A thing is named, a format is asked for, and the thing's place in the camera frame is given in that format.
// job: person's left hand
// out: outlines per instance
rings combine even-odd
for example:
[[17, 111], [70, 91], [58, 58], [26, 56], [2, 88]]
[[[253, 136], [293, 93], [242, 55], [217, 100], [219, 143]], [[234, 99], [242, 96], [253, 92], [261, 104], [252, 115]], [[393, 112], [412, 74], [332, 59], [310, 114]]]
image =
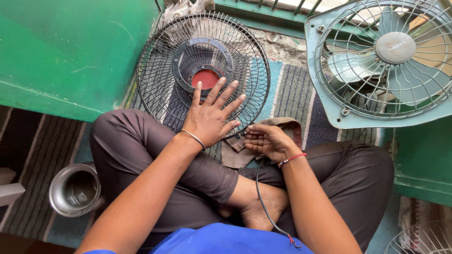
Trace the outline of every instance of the person's left hand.
[[237, 88], [238, 81], [233, 81], [217, 98], [218, 92], [224, 86], [226, 78], [222, 77], [212, 88], [206, 101], [199, 105], [201, 98], [202, 83], [198, 82], [193, 93], [193, 101], [185, 118], [182, 130], [196, 136], [207, 148], [218, 143], [228, 132], [240, 125], [237, 120], [225, 124], [229, 115], [236, 110], [245, 100], [246, 95], [240, 95], [236, 100], [229, 103], [223, 110], [221, 108]]

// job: hand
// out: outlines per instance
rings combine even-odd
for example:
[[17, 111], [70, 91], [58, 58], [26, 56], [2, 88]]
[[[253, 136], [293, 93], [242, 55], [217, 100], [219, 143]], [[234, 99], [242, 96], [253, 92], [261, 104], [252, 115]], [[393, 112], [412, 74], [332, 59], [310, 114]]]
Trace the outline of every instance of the hand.
[[182, 130], [190, 132], [196, 136], [206, 147], [211, 147], [226, 136], [228, 132], [240, 125], [237, 120], [229, 121], [226, 119], [236, 110], [245, 100], [246, 95], [240, 95], [236, 100], [229, 103], [223, 110], [221, 108], [229, 99], [230, 95], [237, 88], [238, 81], [233, 81], [217, 98], [218, 92], [224, 86], [226, 78], [222, 77], [207, 95], [206, 101], [199, 105], [201, 98], [201, 81], [196, 84], [193, 93], [193, 101], [190, 110], [185, 118]]
[[300, 148], [277, 126], [254, 124], [248, 126], [245, 147], [265, 154], [272, 161], [281, 163], [301, 154]]

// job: fan blade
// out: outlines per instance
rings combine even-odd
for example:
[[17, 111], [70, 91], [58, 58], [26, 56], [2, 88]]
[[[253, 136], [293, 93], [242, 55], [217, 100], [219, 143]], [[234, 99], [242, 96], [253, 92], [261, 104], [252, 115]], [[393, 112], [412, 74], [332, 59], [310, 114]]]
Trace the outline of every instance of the fan blade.
[[378, 37], [390, 32], [407, 33], [409, 25], [406, 21], [395, 12], [390, 6], [385, 6], [380, 16], [380, 24], [378, 25]]
[[329, 57], [328, 66], [334, 76], [344, 83], [359, 81], [371, 75], [380, 75], [382, 67], [375, 62], [375, 52], [364, 54], [335, 54]]
[[386, 84], [402, 103], [415, 106], [446, 90], [450, 81], [451, 77], [440, 69], [410, 59], [389, 70]]

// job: forearm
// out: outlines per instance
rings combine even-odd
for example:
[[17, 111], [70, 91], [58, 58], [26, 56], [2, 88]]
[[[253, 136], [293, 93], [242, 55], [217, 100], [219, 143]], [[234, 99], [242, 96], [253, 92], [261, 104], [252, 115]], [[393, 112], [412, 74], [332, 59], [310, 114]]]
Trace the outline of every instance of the forearm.
[[193, 138], [183, 133], [176, 135], [103, 212], [76, 254], [94, 249], [108, 249], [118, 254], [136, 253], [200, 147]]
[[[301, 153], [292, 152], [288, 158]], [[282, 166], [298, 237], [316, 254], [361, 254], [361, 250], [309, 166], [306, 157]]]

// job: stainless steel pot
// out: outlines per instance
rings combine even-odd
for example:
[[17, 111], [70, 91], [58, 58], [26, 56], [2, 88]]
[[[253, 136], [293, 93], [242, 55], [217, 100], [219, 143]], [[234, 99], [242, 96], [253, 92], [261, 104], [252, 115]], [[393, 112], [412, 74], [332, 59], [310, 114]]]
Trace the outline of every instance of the stainless steel pot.
[[104, 204], [94, 163], [72, 164], [53, 178], [49, 189], [50, 205], [65, 217], [78, 217]]

